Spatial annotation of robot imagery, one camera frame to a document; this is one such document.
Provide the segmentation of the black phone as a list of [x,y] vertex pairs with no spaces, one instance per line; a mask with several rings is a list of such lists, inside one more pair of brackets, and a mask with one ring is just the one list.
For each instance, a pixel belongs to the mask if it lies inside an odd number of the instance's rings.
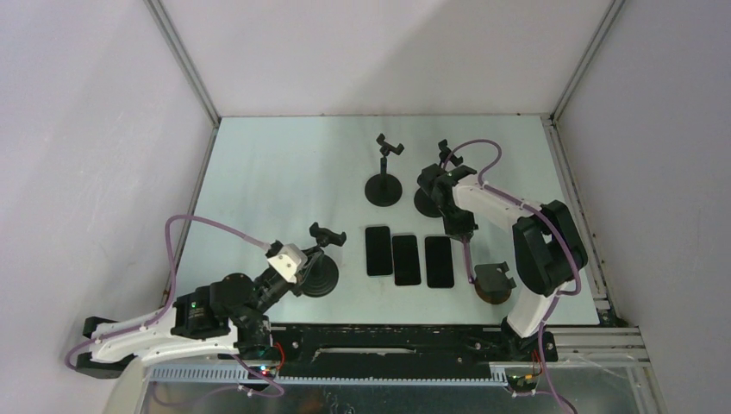
[[416,236],[392,236],[392,255],[395,285],[420,285],[422,277]]
[[454,287],[452,242],[446,236],[425,237],[427,286],[433,289]]

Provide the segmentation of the teal blue phone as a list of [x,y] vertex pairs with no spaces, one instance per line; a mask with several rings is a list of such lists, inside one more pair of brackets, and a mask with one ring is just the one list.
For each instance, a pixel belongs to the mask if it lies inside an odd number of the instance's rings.
[[393,274],[391,233],[388,226],[365,228],[366,274],[369,277]]

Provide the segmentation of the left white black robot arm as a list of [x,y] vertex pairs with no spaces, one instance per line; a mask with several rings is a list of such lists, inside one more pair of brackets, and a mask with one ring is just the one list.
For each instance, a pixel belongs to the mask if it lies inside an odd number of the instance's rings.
[[168,310],[124,322],[88,317],[83,345],[72,370],[96,379],[116,379],[133,361],[145,366],[180,358],[224,355],[263,359],[274,347],[267,312],[287,293],[300,296],[325,254],[275,245],[268,266],[251,279],[231,273],[179,296]]

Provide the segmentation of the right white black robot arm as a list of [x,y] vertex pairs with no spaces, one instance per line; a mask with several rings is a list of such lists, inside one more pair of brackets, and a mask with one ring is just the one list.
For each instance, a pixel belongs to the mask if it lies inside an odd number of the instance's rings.
[[531,203],[483,181],[459,166],[447,171],[427,166],[417,178],[420,190],[436,205],[448,237],[469,241],[477,216],[511,235],[522,288],[504,318],[504,354],[522,361],[536,348],[534,335],[546,324],[559,298],[582,291],[579,272],[588,262],[584,243],[568,207],[559,200]]

